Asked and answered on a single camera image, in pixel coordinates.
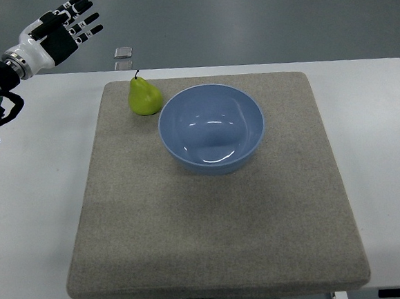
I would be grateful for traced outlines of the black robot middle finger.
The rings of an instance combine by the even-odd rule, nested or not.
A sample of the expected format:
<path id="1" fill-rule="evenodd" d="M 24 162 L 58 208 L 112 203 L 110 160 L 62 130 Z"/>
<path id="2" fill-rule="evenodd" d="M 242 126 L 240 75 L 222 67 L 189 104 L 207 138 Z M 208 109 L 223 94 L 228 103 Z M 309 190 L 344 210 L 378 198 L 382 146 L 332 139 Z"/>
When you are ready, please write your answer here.
<path id="1" fill-rule="evenodd" d="M 64 13 L 68 15 L 69 19 L 78 18 L 84 12 L 88 11 L 93 6 L 92 1 L 78 1 L 71 6 L 68 6 Z"/>

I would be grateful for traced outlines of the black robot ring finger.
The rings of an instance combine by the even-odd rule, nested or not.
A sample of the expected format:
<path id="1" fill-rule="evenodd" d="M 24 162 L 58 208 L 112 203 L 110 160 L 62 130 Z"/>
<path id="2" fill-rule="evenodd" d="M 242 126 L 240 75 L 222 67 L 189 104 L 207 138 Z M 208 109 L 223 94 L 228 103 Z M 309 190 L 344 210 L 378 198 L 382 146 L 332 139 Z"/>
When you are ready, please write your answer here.
<path id="1" fill-rule="evenodd" d="M 68 32 L 70 34 L 79 33 L 87 25 L 89 25 L 90 23 L 94 22 L 94 20 L 98 19 L 98 17 L 99 17 L 99 14 L 98 13 L 94 13 L 94 14 L 90 15 L 89 17 L 85 18 L 84 20 L 80 21 L 79 23 L 75 24 L 74 26 L 72 26 L 72 28 L 69 28 Z"/>

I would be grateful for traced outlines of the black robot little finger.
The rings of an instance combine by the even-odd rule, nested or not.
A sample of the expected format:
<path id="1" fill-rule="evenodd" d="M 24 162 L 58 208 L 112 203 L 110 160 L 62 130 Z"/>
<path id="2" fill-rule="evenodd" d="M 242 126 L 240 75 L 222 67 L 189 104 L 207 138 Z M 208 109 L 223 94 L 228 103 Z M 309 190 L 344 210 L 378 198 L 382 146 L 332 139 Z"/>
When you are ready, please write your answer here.
<path id="1" fill-rule="evenodd" d="M 98 24 L 98 26 L 95 26 L 94 28 L 91 28 L 90 30 L 86 32 L 82 32 L 80 35 L 75 37 L 75 43 L 76 44 L 82 44 L 86 41 L 88 41 L 92 36 L 98 34 L 100 31 L 102 31 L 103 25 Z"/>

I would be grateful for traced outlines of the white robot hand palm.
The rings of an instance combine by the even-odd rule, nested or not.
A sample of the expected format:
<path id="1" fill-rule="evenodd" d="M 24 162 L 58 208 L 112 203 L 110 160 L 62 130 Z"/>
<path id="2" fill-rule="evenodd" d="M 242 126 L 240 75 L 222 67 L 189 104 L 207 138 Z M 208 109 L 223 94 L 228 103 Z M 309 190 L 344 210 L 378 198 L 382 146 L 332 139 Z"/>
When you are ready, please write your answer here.
<path id="1" fill-rule="evenodd" d="M 18 45 L 11 47 L 2 55 L 2 61 L 11 66 L 17 74 L 38 73 L 41 69 L 54 68 L 78 49 L 78 44 L 75 43 L 65 24 L 43 39 L 34 40 L 29 36 L 30 31 L 54 15 L 61 14 L 47 12 L 28 25 L 21 31 Z"/>

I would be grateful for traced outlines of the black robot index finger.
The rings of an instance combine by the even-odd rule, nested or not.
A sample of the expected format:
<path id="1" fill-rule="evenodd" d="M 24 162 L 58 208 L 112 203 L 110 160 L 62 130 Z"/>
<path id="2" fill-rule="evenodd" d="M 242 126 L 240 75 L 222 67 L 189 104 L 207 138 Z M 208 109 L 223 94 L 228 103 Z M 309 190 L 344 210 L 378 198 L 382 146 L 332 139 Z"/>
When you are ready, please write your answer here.
<path id="1" fill-rule="evenodd" d="M 74 6 L 77 2 L 80 0 L 68 0 L 65 3 L 63 3 L 61 6 L 53 10 L 54 14 L 59 14 L 60 12 L 63 12 L 64 10 L 71 8 Z"/>

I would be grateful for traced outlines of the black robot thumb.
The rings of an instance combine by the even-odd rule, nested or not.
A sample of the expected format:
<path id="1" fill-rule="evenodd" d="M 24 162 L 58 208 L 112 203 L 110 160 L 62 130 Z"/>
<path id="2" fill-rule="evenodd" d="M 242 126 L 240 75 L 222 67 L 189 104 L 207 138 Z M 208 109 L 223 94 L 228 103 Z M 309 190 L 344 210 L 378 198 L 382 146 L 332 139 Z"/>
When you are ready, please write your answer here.
<path id="1" fill-rule="evenodd" d="M 62 27 L 69 18 L 67 15 L 54 15 L 49 20 L 43 22 L 40 26 L 30 31 L 29 36 L 34 40 L 43 39 L 47 35 Z"/>

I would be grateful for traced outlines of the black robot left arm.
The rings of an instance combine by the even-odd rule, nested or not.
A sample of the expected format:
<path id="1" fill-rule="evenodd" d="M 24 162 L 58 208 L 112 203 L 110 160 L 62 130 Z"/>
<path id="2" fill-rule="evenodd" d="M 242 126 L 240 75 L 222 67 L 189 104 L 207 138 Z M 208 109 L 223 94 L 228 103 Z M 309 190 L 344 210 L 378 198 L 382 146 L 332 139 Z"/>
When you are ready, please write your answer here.
<path id="1" fill-rule="evenodd" d="M 90 0 L 66 1 L 21 31 L 18 45 L 3 54 L 0 61 L 0 126 L 16 118 L 24 106 L 23 98 L 12 93 L 21 80 L 63 63 L 82 43 L 102 30 L 101 24 L 90 27 L 98 19 L 98 13 L 77 20 L 92 6 Z"/>

